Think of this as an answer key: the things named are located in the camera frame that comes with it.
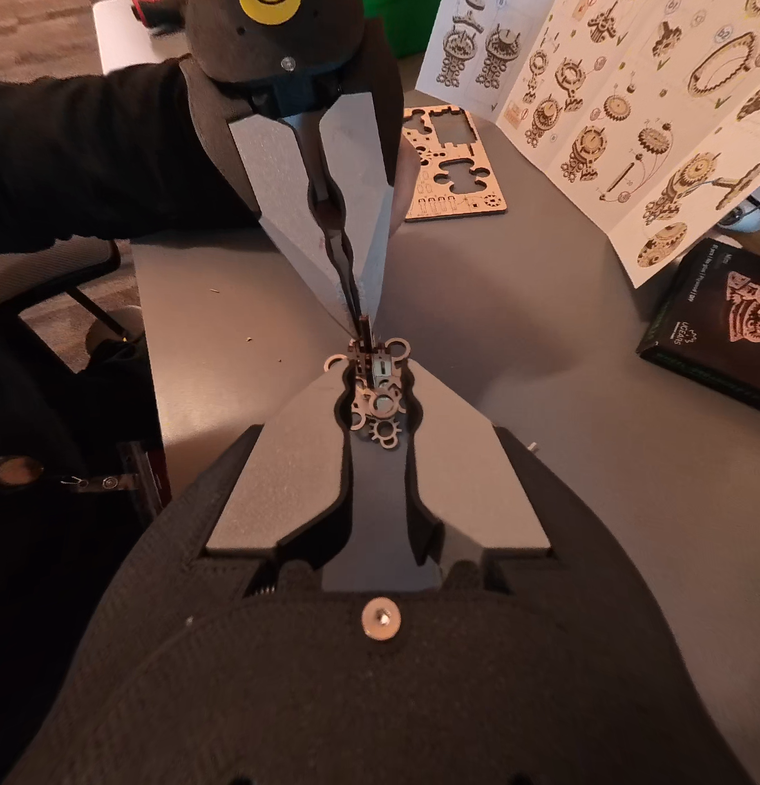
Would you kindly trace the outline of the plywood part sheet with cutouts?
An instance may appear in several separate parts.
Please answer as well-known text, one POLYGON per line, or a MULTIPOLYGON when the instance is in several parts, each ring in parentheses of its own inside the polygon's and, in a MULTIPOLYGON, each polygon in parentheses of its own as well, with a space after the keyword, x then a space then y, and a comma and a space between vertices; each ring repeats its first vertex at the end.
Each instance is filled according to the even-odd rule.
POLYGON ((403 128, 421 161, 406 221, 507 211, 469 112, 449 104, 407 108, 403 128))

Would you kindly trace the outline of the person's left forearm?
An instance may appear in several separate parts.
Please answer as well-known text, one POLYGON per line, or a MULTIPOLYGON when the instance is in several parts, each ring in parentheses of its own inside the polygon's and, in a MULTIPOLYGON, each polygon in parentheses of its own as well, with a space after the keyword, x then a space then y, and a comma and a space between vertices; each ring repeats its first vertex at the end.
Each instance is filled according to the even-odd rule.
POLYGON ((0 254, 255 224, 199 142, 177 60, 0 81, 0 254))

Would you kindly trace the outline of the red and black tool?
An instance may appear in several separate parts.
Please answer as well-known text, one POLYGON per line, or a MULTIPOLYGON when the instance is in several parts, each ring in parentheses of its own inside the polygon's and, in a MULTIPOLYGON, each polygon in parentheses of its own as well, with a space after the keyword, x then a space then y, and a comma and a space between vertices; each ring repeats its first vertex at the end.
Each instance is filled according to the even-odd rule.
POLYGON ((187 1, 132 1, 135 18, 155 34, 182 29, 187 1))

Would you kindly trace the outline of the grey mesh office chair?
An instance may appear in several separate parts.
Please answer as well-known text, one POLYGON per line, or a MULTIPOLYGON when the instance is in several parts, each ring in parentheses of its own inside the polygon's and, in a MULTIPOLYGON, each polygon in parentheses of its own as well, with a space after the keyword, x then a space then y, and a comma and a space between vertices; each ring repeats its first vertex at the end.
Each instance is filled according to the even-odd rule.
POLYGON ((80 286, 120 268, 114 241, 74 238, 36 253, 0 254, 0 330, 19 322, 25 309, 66 294, 124 341, 140 333, 123 327, 91 300, 80 286))

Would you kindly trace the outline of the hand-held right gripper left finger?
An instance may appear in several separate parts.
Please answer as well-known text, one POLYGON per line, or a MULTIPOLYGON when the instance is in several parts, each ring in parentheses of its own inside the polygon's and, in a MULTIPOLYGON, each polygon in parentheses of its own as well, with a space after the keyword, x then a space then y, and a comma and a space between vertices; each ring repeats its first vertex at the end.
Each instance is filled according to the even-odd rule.
POLYGON ((270 419, 206 543, 210 556, 323 567, 351 533, 348 366, 333 366, 270 419))

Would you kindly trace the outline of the black model kit box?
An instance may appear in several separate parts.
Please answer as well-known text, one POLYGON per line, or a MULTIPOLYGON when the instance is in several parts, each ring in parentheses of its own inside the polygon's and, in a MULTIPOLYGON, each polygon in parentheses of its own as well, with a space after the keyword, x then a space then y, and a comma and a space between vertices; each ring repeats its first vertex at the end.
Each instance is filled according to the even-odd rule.
POLYGON ((637 355, 760 411, 760 257, 701 240, 678 266, 637 355))

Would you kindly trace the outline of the folded paper instruction sheet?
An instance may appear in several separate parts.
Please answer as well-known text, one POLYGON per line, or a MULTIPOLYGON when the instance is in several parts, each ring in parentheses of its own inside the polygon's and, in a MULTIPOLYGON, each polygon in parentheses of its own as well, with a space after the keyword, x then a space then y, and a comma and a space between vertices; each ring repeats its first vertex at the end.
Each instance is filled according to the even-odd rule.
POLYGON ((760 1, 443 1, 417 89, 493 122, 635 288, 760 186, 760 1))

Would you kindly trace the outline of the green plastic bin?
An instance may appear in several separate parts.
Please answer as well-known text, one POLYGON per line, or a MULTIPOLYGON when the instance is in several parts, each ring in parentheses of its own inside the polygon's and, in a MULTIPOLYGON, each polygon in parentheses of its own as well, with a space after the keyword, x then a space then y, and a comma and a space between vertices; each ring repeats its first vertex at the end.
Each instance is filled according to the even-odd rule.
POLYGON ((363 1, 367 18, 382 19, 397 59, 425 51, 440 1, 363 1))

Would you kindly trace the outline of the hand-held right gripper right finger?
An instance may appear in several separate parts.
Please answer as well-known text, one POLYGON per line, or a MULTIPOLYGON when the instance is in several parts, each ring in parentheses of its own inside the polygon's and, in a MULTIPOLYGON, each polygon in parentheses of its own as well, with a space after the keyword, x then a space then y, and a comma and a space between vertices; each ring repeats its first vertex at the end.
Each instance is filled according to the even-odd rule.
POLYGON ((550 540, 492 422, 417 362, 407 364, 413 427, 407 530, 417 563, 482 566, 540 557, 550 540))

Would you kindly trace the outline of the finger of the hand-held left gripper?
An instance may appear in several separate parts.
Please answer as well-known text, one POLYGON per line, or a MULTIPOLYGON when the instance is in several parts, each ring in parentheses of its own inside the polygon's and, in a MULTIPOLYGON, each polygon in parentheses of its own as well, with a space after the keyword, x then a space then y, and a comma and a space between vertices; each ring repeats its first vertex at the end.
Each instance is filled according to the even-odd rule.
POLYGON ((228 124, 255 194, 258 219, 318 302, 350 338, 357 331, 326 233, 316 221, 310 178, 294 129, 263 115, 228 124))
POLYGON ((394 187, 389 183, 371 92, 342 94, 319 121, 328 184, 342 207, 346 263, 319 299, 343 327, 373 321, 382 296, 394 187))

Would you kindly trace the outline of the wooden gear model assembly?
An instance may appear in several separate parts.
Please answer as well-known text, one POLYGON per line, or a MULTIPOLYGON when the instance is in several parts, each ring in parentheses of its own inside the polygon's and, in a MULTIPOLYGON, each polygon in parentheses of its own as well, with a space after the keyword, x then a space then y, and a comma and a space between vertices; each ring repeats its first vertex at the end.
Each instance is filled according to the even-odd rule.
POLYGON ((370 317, 363 315, 358 320, 358 336, 349 342, 346 354, 332 355, 324 363, 324 371, 342 360, 352 363, 355 392, 350 429, 365 433, 388 451, 399 445, 399 416, 407 413, 403 368, 410 355, 411 346, 405 339, 377 339, 370 317))

